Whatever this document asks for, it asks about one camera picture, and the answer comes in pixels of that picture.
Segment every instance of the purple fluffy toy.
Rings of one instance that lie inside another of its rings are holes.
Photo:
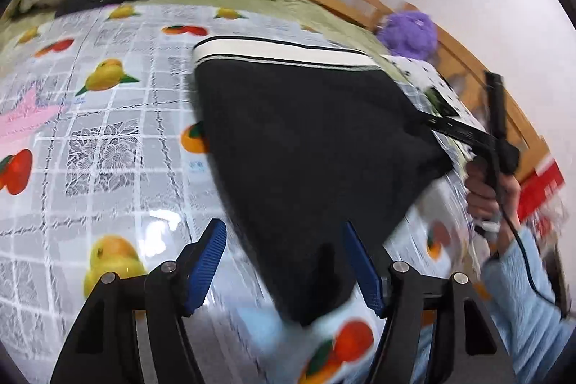
[[[391,54],[412,59],[428,59],[436,51],[436,25],[424,12],[406,11],[388,16],[386,25],[376,34]]]

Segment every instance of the black cable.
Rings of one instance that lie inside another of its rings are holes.
[[[553,305],[554,307],[557,307],[558,309],[560,309],[560,314],[564,318],[565,314],[562,312],[562,309],[554,301],[552,301],[550,298],[547,298],[546,296],[544,296],[538,290],[538,288],[536,288],[536,284],[534,283],[534,279],[532,278],[532,272],[530,271],[530,262],[528,261],[528,255],[526,254],[526,249],[524,248],[524,245],[522,244],[522,240],[520,240],[520,235],[518,234],[518,230],[516,229],[516,227],[514,226],[512,221],[510,220],[510,217],[508,217],[508,214],[504,210],[504,205],[502,203],[502,185],[500,184],[500,181],[498,178],[500,175],[500,164],[498,161],[498,156],[496,154],[496,150],[491,149],[490,155],[491,155],[491,159],[492,159],[492,169],[494,170],[494,172],[496,174],[496,178],[495,178],[496,184],[494,187],[494,190],[496,191],[496,202],[498,203],[498,208],[500,209],[500,213],[502,214],[502,218],[504,219],[504,221],[506,223],[508,223],[508,226],[510,227],[512,234],[514,235],[514,238],[516,239],[516,242],[518,243],[518,247],[520,248],[520,252],[522,253],[522,258],[524,260],[524,266],[526,268],[526,275],[528,276],[528,283],[530,284],[530,287],[532,288],[532,290],[534,291],[534,293],[538,297],[542,298],[544,301]]]

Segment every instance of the human hand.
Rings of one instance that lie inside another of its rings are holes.
[[[496,202],[496,192],[485,183],[486,162],[481,158],[475,158],[466,165],[468,177],[464,185],[470,191],[466,197],[468,213],[477,219],[491,220],[500,208]],[[518,203],[520,201],[520,184],[514,176],[500,174],[499,182],[502,188],[502,208],[516,229],[519,228]],[[508,223],[502,220],[496,246],[500,254],[508,249],[514,239]]]

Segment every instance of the wooden headboard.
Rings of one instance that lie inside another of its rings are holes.
[[[345,20],[374,31],[385,15],[393,11],[379,0],[362,0],[364,7],[356,8],[342,0],[311,0],[322,5],[330,12]],[[405,4],[405,10],[417,10],[412,4]],[[476,57],[450,36],[444,29],[438,28],[437,71],[446,79],[462,76],[465,89],[460,99],[470,110],[482,105],[484,71],[486,67]],[[506,93],[506,112],[508,114],[508,140],[521,150],[520,166],[516,177],[522,181],[548,154],[548,145],[535,131],[514,99]]]

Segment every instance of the yellow fruit print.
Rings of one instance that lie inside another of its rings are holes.
[[[38,33],[38,27],[28,28],[24,34],[18,39],[18,44],[23,45],[28,43],[33,38],[39,37],[40,34]]]
[[[124,72],[122,61],[118,59],[106,59],[87,77],[84,86],[76,93],[76,96],[82,95],[87,91],[108,90],[116,87],[119,83],[139,81],[137,78],[131,77]]]
[[[117,235],[103,236],[92,246],[90,268],[84,277],[84,297],[90,295],[106,272],[115,272],[121,279],[146,275],[136,250]]]
[[[244,15],[242,15],[242,14],[239,14],[234,9],[228,9],[226,7],[221,7],[220,9],[218,9],[218,12],[216,12],[216,17],[214,17],[214,18],[215,19],[236,20],[236,19],[245,19],[246,17],[244,17]]]
[[[122,4],[116,7],[108,16],[108,20],[112,19],[125,19],[128,17],[133,17],[135,15],[140,15],[134,10],[133,5]]]

